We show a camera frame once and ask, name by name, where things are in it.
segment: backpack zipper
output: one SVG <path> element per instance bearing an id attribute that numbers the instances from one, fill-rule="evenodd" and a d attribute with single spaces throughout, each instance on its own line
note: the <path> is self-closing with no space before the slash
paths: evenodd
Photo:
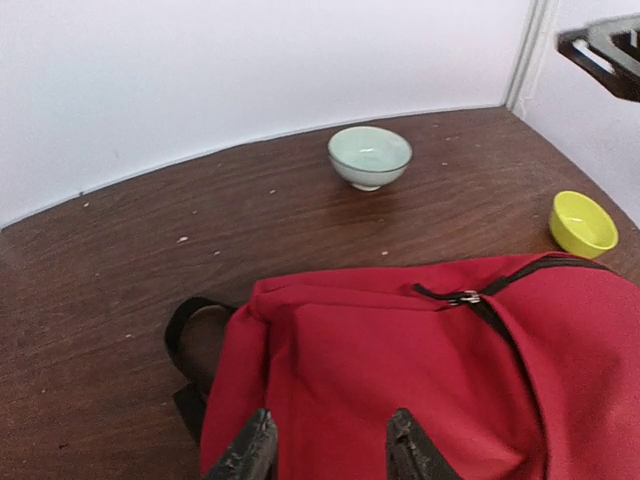
<path id="1" fill-rule="evenodd" d="M 583 260 L 580 258 L 559 258 L 559 257 L 544 257 L 540 260 L 527 265 L 516 273 L 501 277 L 495 282 L 491 283 L 488 287 L 484 288 L 480 292 L 475 290 L 467 290 L 465 292 L 452 293 L 448 295 L 440 295 L 430 290 L 427 290 L 420 284 L 414 285 L 414 290 L 421 295 L 425 295 L 427 297 L 433 298 L 434 300 L 442 300 L 449 302 L 449 305 L 452 307 L 457 307 L 460 305 L 468 305 L 476 315 L 478 315 L 487 325 L 489 325 L 493 331 L 495 331 L 502 339 L 507 343 L 509 349 L 513 353 L 513 356 L 518 365 L 518 369 L 522 373 L 522 377 L 526 383 L 527 390 L 531 394 L 531 398 L 535 405 L 536 414 L 538 416 L 538 422 L 542 428 L 542 434 L 546 437 L 546 427 L 544 424 L 544 419 L 542 416 L 542 410 L 540 408 L 540 402 L 536 395 L 536 391 L 533 387 L 533 381 L 529 376 L 529 372 L 527 371 L 526 364 L 524 362 L 524 357 L 518 348 L 518 344 L 514 340 L 511 332 L 507 328 L 506 324 L 500 318 L 500 315 L 496 313 L 496 311 L 491 307 L 491 305 L 483 300 L 482 295 L 492 296 L 496 293 L 504 290 L 509 285 L 518 280 L 521 280 L 538 270 L 543 270 L 545 268 L 557 268 L 557 267 L 576 267 L 576 268 L 592 268 L 596 270 L 606 270 L 610 271 L 607 267 L 602 265 L 598 265 L 597 263 L 590 262 L 589 260 Z M 548 477 L 548 458 L 545 465 L 545 478 Z"/>
<path id="2" fill-rule="evenodd" d="M 507 288 L 512 283 L 517 282 L 518 280 L 522 280 L 523 278 L 528 277 L 529 275 L 536 273 L 539 270 L 558 267 L 591 268 L 595 270 L 605 270 L 609 272 L 611 271 L 609 270 L 609 268 L 603 265 L 599 265 L 582 258 L 544 257 L 518 270 L 512 275 L 500 277 L 498 280 L 494 281 L 488 287 L 482 289 L 480 292 L 477 292 L 475 290 L 466 290 L 464 292 L 442 295 L 428 290 L 419 283 L 415 284 L 413 286 L 413 289 L 419 294 L 424 295 L 425 297 L 448 302 L 452 307 L 457 307 L 464 304 L 477 304 L 480 302 L 481 295 L 493 296 L 496 293 L 499 293 Z"/>

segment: wooden table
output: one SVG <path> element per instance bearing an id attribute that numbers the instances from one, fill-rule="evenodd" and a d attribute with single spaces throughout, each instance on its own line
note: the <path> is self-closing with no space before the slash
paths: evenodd
<path id="1" fill-rule="evenodd" d="M 194 294 L 240 304 L 275 275 L 554 250 L 547 219 L 563 189 L 611 212 L 621 243 L 602 261 L 640 283 L 632 222 L 506 110 L 372 125 L 415 153 L 376 193 L 333 172 L 332 128 L 165 168 L 3 231 L 2 473 L 196 478 L 170 397 L 183 380 L 162 344 L 170 312 Z"/>

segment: bowl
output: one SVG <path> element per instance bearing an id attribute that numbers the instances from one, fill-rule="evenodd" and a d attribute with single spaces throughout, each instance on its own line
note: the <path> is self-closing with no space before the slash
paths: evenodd
<path id="1" fill-rule="evenodd" d="M 550 226 L 556 242 L 580 257 L 596 258 L 618 244 L 618 229 L 609 214 L 578 192 L 556 195 Z"/>
<path id="2" fill-rule="evenodd" d="M 347 128 L 329 141 L 333 168 L 365 192 L 397 180 L 407 169 L 411 154 L 409 142 L 397 133 L 378 127 Z"/>

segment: red backpack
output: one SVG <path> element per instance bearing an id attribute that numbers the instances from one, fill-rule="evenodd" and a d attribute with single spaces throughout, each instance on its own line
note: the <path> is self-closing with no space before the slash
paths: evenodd
<path id="1" fill-rule="evenodd" d="M 557 253 L 261 281 L 228 325 L 202 473 L 266 408 L 280 480 L 385 480 L 405 407 L 465 479 L 638 478 L 639 320 L 637 286 Z"/>

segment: zipper pull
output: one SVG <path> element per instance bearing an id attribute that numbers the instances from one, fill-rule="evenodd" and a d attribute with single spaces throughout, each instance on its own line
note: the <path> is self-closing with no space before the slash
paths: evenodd
<path id="1" fill-rule="evenodd" d="M 480 294 L 475 290 L 466 290 L 460 294 L 460 298 L 457 300 L 449 301 L 449 304 L 452 306 L 462 305 L 463 303 L 480 303 Z"/>

